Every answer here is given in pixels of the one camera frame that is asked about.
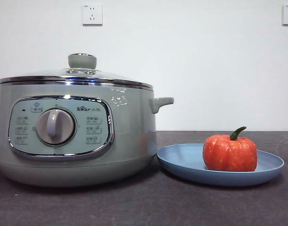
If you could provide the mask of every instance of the dark gray countertop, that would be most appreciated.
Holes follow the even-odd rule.
[[[203,143],[217,133],[160,131],[157,145]],[[288,226],[288,132],[242,132],[285,161],[274,180],[250,187],[189,182],[155,158],[127,179],[81,188],[41,188],[0,174],[0,226]]]

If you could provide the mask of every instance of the plate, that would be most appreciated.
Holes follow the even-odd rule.
[[[216,186],[252,186],[263,184],[278,176],[284,161],[267,152],[257,150],[257,167],[252,172],[208,170],[202,158],[204,144],[170,145],[156,153],[160,164],[168,172],[186,180]]]

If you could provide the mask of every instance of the wall socket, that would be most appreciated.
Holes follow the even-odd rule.
[[[283,5],[282,25],[288,25],[288,4]]]
[[[102,4],[90,4],[82,6],[82,23],[83,25],[102,25]]]

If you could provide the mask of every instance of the control knob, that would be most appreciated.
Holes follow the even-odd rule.
[[[47,144],[59,145],[74,134],[75,121],[70,113],[62,109],[49,109],[38,119],[37,136]]]

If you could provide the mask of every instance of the chrome trim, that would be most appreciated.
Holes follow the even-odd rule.
[[[152,91],[152,88],[136,85],[126,85],[117,83],[105,83],[105,82],[87,82],[87,81],[18,81],[2,83],[0,86],[17,86],[17,85],[84,85],[84,86],[103,86],[103,87],[122,87],[132,89],[143,89]]]
[[[95,72],[95,70],[82,70],[82,72]],[[111,83],[111,84],[120,84],[120,85],[132,85],[140,86],[153,89],[153,86],[129,80],[121,79],[109,79],[109,78],[95,78],[95,77],[76,77],[71,75],[62,75],[62,76],[49,76],[49,75],[34,75],[34,76],[18,76],[18,77],[8,77],[0,79],[0,84],[9,83],[9,82],[36,82],[36,81],[73,81],[73,82],[98,82],[98,83]]]
[[[91,151],[88,151],[88,152],[84,152],[84,153],[77,153],[77,154],[71,154],[71,153],[70,154],[53,154],[53,155],[50,155],[50,154],[32,154],[32,153],[23,152],[23,151],[20,151],[20,150],[16,149],[14,147],[14,145],[12,144],[12,142],[10,140],[10,137],[9,137],[10,122],[11,122],[11,118],[12,118],[14,105],[17,104],[20,101],[42,100],[42,99],[74,99],[74,100],[77,100],[77,101],[78,100],[96,101],[96,102],[99,102],[100,104],[102,104],[103,107],[105,108],[106,115],[107,115],[107,121],[108,121],[108,137],[107,137],[105,143],[102,144],[100,147],[94,149],[94,150],[91,150]],[[23,99],[20,99],[20,100],[16,101],[13,104],[13,107],[12,107],[11,117],[10,117],[9,125],[8,125],[8,141],[9,141],[9,145],[10,145],[10,147],[11,147],[11,149],[12,149],[12,151],[14,153],[18,154],[21,157],[28,158],[29,160],[71,161],[71,160],[81,160],[81,159],[86,159],[86,158],[96,158],[96,157],[104,154],[106,151],[108,151],[110,149],[111,145],[113,144],[114,140],[115,140],[115,128],[114,128],[111,108],[107,104],[106,101],[104,101],[103,99],[100,99],[100,98],[96,98],[96,97],[79,97],[79,96],[71,96],[70,98],[64,98],[64,96],[33,96],[33,97],[25,97]]]

